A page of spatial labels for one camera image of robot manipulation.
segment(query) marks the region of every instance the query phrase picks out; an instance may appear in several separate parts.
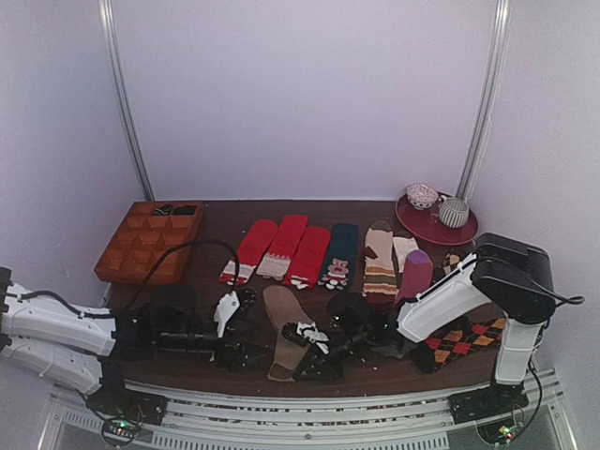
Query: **teacup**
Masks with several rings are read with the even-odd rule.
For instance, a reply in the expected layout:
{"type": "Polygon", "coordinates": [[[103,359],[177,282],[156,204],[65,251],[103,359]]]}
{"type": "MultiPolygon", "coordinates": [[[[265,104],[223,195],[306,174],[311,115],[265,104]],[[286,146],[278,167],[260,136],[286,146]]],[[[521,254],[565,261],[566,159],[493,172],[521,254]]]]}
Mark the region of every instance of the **teacup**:
{"type": "Polygon", "coordinates": [[[440,222],[449,228],[463,227],[469,220],[469,205],[458,197],[440,197],[440,222]]]}
{"type": "Polygon", "coordinates": [[[417,183],[406,188],[406,196],[414,209],[421,211],[433,206],[439,194],[433,187],[417,183]]]}

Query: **wire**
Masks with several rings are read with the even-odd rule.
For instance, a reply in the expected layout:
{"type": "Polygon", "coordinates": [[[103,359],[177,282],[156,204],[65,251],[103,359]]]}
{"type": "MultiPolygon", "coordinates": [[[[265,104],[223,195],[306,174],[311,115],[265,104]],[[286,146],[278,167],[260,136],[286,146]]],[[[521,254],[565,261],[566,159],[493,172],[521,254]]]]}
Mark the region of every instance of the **wire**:
{"type": "MultiPolygon", "coordinates": [[[[133,294],[133,296],[129,299],[129,301],[126,303],[123,310],[128,310],[129,308],[131,308],[131,306],[135,303],[137,298],[140,296],[140,293],[142,293],[143,289],[148,284],[148,281],[150,280],[150,278],[154,275],[154,273],[158,270],[160,265],[167,259],[167,257],[169,255],[171,255],[175,251],[179,251],[183,248],[198,247],[198,246],[202,246],[205,244],[213,244],[216,246],[221,246],[221,247],[228,249],[231,252],[233,261],[235,262],[235,272],[233,275],[233,284],[232,284],[232,287],[230,288],[230,293],[232,293],[233,290],[235,289],[235,285],[237,284],[237,279],[238,279],[239,273],[240,273],[240,259],[239,259],[239,256],[237,255],[237,251],[235,251],[235,248],[233,248],[232,246],[227,244],[225,241],[222,241],[220,239],[198,239],[198,240],[194,240],[194,241],[185,242],[177,247],[172,247],[172,248],[169,248],[168,250],[166,250],[162,254],[162,256],[160,258],[158,258],[158,260],[155,262],[155,264],[152,266],[152,268],[150,269],[148,274],[143,279],[142,284],[140,285],[138,290],[133,294]]],[[[22,299],[22,300],[30,300],[30,299],[36,298],[36,297],[47,296],[47,297],[51,297],[52,299],[56,300],[63,307],[65,307],[67,310],[69,310],[76,316],[80,316],[82,318],[114,319],[116,317],[115,312],[109,312],[106,314],[97,314],[97,313],[85,312],[80,309],[77,309],[76,307],[72,306],[67,300],[65,300],[63,297],[61,297],[59,294],[57,294],[56,292],[52,292],[52,291],[32,291],[32,292],[23,293],[23,294],[16,294],[13,292],[0,291],[0,295],[5,295],[7,297],[18,298],[18,299],[22,299]]]]}
{"type": "Polygon", "coordinates": [[[72,312],[76,316],[81,316],[83,318],[88,318],[88,319],[113,319],[114,318],[114,315],[111,312],[107,313],[107,314],[96,314],[96,313],[92,313],[92,312],[81,311],[80,309],[77,309],[74,306],[72,306],[67,300],[65,300],[63,297],[58,295],[56,292],[52,292],[52,291],[31,291],[31,292],[22,293],[22,294],[16,294],[16,293],[12,293],[12,292],[0,292],[0,295],[5,295],[7,297],[18,298],[18,299],[22,299],[22,300],[31,300],[32,298],[42,297],[42,296],[51,297],[52,299],[56,300],[63,307],[68,309],[70,312],[72,312]]]}
{"type": "Polygon", "coordinates": [[[540,382],[540,377],[537,375],[537,370],[535,370],[535,367],[533,366],[533,361],[531,359],[529,360],[529,364],[527,366],[529,368],[529,371],[532,373],[533,378],[535,379],[535,382],[537,383],[537,388],[539,390],[540,397],[537,399],[537,405],[535,405],[535,409],[533,410],[533,414],[530,417],[529,421],[527,422],[527,424],[525,424],[523,426],[523,428],[517,434],[517,436],[515,436],[513,439],[511,439],[511,443],[513,443],[519,437],[521,437],[523,435],[523,433],[525,432],[525,430],[527,430],[527,428],[530,427],[530,425],[533,422],[533,419],[535,418],[537,413],[540,411],[540,407],[542,406],[542,397],[544,396],[544,388],[542,387],[542,382],[540,382]]]}
{"type": "Polygon", "coordinates": [[[551,291],[547,287],[542,286],[540,283],[538,283],[537,281],[535,281],[526,272],[522,271],[521,269],[519,269],[518,267],[515,267],[510,262],[506,262],[505,260],[503,260],[501,258],[496,258],[495,256],[481,256],[479,258],[481,258],[481,260],[483,260],[483,261],[490,261],[492,263],[498,263],[499,265],[503,265],[504,267],[507,267],[510,270],[512,270],[513,272],[515,272],[515,273],[521,275],[522,277],[526,278],[536,288],[538,288],[539,290],[543,291],[544,293],[546,293],[550,297],[554,298],[555,300],[558,300],[559,304],[557,305],[557,307],[560,307],[562,305],[581,305],[583,302],[585,302],[585,297],[583,295],[576,295],[574,297],[568,297],[567,298],[567,297],[564,297],[564,296],[560,295],[559,293],[555,293],[555,292],[551,291]]]}
{"type": "Polygon", "coordinates": [[[206,244],[212,244],[212,245],[224,247],[224,248],[228,249],[230,251],[230,253],[232,254],[233,262],[235,263],[235,272],[233,274],[233,283],[232,283],[232,287],[230,288],[230,293],[232,293],[235,290],[235,285],[237,284],[237,278],[240,275],[240,259],[239,259],[239,256],[237,255],[237,251],[235,251],[235,248],[230,246],[225,241],[222,241],[221,239],[198,239],[198,240],[194,240],[194,241],[184,242],[183,244],[180,244],[177,247],[172,247],[172,248],[169,248],[167,251],[165,251],[162,254],[162,256],[160,258],[158,258],[158,260],[154,263],[154,265],[152,266],[152,268],[150,269],[148,274],[143,278],[142,283],[140,284],[140,287],[131,296],[129,301],[125,304],[125,306],[123,307],[123,310],[127,311],[129,308],[131,308],[131,306],[135,303],[135,301],[138,299],[138,297],[142,293],[143,289],[148,285],[148,281],[150,281],[150,278],[154,275],[154,273],[158,270],[160,265],[167,259],[167,257],[169,255],[171,255],[175,251],[179,251],[183,248],[199,247],[199,246],[203,246],[206,244]]]}

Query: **brown sock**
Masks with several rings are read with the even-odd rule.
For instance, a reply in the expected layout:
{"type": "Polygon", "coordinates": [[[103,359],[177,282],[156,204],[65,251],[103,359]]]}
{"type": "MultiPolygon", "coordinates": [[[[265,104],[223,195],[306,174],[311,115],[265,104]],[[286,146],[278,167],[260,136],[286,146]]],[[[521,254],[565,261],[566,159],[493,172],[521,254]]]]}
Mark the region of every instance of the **brown sock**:
{"type": "Polygon", "coordinates": [[[281,335],[283,325],[288,322],[312,323],[313,321],[302,310],[293,292],[283,286],[269,286],[262,293],[266,313],[277,331],[275,357],[267,378],[274,382],[293,382],[292,375],[308,346],[300,347],[281,335]]]}

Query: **egg crate tray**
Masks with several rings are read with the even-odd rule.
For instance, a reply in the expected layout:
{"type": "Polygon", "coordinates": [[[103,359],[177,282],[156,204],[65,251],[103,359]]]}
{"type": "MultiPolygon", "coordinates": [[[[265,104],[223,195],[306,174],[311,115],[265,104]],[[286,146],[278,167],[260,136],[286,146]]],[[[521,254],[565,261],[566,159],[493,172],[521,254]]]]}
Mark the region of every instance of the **egg crate tray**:
{"type": "MultiPolygon", "coordinates": [[[[98,260],[97,277],[111,283],[141,283],[166,250],[194,239],[203,212],[202,202],[135,202],[98,260]],[[168,216],[153,214],[155,208],[168,204],[173,210],[168,216]],[[182,206],[187,206],[185,212],[191,214],[175,214],[182,206]]],[[[184,248],[169,255],[150,278],[149,284],[178,282],[189,251],[190,248],[184,248]]]]}

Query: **white cup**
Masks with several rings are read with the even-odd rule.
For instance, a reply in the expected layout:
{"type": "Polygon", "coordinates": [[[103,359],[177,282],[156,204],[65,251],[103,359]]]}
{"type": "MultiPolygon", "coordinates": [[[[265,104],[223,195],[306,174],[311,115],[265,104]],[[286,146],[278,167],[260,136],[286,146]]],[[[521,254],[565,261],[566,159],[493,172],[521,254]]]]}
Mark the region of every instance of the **white cup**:
{"type": "Polygon", "coordinates": [[[464,227],[469,220],[469,205],[458,197],[440,196],[440,222],[449,228],[464,227]]]}

